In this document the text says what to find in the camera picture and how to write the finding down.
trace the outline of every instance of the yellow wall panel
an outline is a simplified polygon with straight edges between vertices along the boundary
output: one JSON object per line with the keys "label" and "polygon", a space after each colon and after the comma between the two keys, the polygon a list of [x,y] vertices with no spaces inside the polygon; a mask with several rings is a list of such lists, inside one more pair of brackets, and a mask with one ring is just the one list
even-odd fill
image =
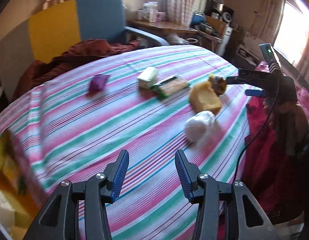
{"label": "yellow wall panel", "polygon": [[75,0],[60,3],[29,19],[34,58],[46,63],[80,41]]}

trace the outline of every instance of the black cable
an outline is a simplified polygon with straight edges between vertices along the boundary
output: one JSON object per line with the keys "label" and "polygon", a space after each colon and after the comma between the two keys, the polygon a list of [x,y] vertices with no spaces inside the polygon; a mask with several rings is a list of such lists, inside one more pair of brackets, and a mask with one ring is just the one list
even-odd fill
{"label": "black cable", "polygon": [[271,105],[271,107],[270,107],[270,110],[269,110],[269,113],[268,113],[268,115],[267,115],[267,118],[265,119],[263,125],[262,125],[261,128],[258,130],[258,132],[256,133],[256,135],[253,136],[253,138],[247,143],[247,145],[243,148],[243,150],[242,150],[242,151],[240,152],[240,154],[239,154],[238,161],[237,161],[237,166],[236,166],[236,168],[235,168],[235,173],[234,173],[234,179],[233,179],[234,181],[235,181],[235,179],[236,179],[236,177],[237,177],[238,167],[239,167],[240,159],[241,159],[243,153],[244,153],[245,150],[251,145],[251,143],[253,143],[253,141],[257,138],[257,136],[260,134],[260,132],[262,131],[262,129],[266,126],[266,124],[267,124],[267,122],[268,122],[268,120],[269,120],[269,118],[270,118],[270,114],[272,113],[274,104],[275,104],[275,102],[277,101],[277,98],[278,98],[279,88],[280,88],[280,82],[278,83],[277,92],[276,92],[275,98],[274,98],[274,100],[273,100],[273,103],[272,103],[272,105]]}

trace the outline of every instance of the purple snack bag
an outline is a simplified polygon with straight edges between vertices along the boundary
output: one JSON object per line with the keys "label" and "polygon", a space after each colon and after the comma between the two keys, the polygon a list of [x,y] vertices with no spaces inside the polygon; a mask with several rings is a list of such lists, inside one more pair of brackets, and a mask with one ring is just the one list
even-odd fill
{"label": "purple snack bag", "polygon": [[100,92],[103,90],[110,75],[95,75],[90,83],[89,92]]}

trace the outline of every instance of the cardboard box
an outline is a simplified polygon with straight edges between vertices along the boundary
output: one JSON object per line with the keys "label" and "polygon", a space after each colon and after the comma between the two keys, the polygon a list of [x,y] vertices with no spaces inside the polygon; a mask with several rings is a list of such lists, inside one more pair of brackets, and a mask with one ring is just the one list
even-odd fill
{"label": "cardboard box", "polygon": [[157,5],[154,3],[145,3],[143,5],[143,18],[149,22],[155,22],[157,18]]}
{"label": "cardboard box", "polygon": [[218,19],[214,19],[207,15],[206,15],[206,22],[210,24],[219,33],[220,35],[219,38],[222,38],[227,24],[223,21],[219,21]]}

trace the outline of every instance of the red blanket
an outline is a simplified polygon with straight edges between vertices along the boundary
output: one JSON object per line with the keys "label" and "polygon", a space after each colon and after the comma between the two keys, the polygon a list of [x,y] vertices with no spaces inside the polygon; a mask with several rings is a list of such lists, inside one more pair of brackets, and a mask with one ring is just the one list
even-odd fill
{"label": "red blanket", "polygon": [[62,56],[55,57],[48,64],[36,60],[21,76],[13,101],[34,87],[52,80],[76,67],[123,52],[132,51],[139,47],[139,41],[131,41],[127,45],[109,44],[106,40],[87,40],[73,45]]}
{"label": "red blanket", "polygon": [[[309,119],[309,93],[296,87],[298,103]],[[250,134],[248,143],[260,129],[266,116],[264,98],[252,97],[247,104]],[[296,162],[285,154],[275,141],[274,130],[267,125],[248,147],[241,180],[258,200],[273,224],[284,223],[301,215],[304,198],[298,178]],[[220,217],[218,239],[224,239],[224,216]]]}

